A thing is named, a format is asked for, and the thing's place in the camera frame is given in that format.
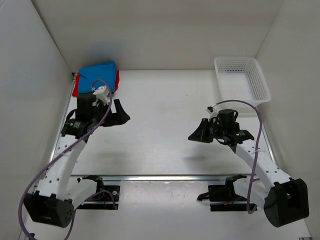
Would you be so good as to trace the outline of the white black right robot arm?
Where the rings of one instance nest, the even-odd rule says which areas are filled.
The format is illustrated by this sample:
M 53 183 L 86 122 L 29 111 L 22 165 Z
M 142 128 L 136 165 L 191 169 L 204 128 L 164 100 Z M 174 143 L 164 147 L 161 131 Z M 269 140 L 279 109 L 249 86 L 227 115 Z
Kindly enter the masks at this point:
M 228 204 L 244 198 L 250 201 L 250 211 L 260 207 L 277 228 L 307 218 L 310 215 L 307 184 L 281 170 L 259 148 L 257 139 L 240 128 L 237 117 L 236 110 L 220 110 L 214 117 L 203 118 L 188 140 L 207 144 L 217 140 L 228 146 L 254 171 L 253 182 L 244 174 L 232 175 L 223 185 L 209 186 L 208 192 L 197 199 Z

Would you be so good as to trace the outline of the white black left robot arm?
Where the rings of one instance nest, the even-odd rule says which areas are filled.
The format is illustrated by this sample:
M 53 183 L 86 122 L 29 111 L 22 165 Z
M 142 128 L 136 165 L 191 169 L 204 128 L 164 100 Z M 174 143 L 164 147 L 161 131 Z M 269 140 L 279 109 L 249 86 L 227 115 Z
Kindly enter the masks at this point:
M 60 132 L 66 144 L 41 172 L 44 177 L 35 191 L 23 194 L 23 205 L 34 222 L 66 228 L 77 207 L 87 199 L 99 199 L 104 195 L 105 187 L 99 175 L 80 177 L 68 188 L 71 174 L 90 135 L 98 127 L 120 126 L 130 119 L 119 99 L 104 93 L 78 95 L 76 108 L 68 113 Z

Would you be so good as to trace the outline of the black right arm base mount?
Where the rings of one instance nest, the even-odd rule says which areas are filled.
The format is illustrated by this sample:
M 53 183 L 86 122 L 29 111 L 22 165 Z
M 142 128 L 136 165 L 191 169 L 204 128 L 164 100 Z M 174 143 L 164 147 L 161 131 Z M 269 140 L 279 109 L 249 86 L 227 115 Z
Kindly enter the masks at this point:
M 237 195 L 234 190 L 234 182 L 239 179 L 246 179 L 244 174 L 236 174 L 225 179 L 223 185 L 209 185 L 208 191 L 201 193 L 197 197 L 198 202 L 203 200 L 210 201 L 211 212 L 240 212 L 247 211 L 247 199 L 243 196 Z

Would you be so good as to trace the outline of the blue t shirt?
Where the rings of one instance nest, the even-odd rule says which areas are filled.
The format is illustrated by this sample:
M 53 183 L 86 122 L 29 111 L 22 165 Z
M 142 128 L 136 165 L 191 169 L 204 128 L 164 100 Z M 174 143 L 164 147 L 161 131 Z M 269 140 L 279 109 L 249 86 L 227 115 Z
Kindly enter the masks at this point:
M 78 70 L 76 76 L 77 91 L 74 89 L 73 96 L 78 94 L 92 93 L 93 82 L 97 79 L 103 80 L 109 86 L 112 93 L 118 90 L 120 73 L 114 61 L 86 66 Z

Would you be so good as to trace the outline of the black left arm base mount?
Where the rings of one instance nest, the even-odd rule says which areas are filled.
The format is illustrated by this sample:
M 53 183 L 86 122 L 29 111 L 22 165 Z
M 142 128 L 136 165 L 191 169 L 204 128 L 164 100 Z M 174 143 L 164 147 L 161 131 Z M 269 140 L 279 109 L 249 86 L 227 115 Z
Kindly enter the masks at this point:
M 87 198 L 77 209 L 81 210 L 117 210 L 119 206 L 121 184 L 119 181 L 106 181 L 98 175 L 86 175 L 78 178 L 78 182 L 89 180 L 95 182 L 95 196 Z

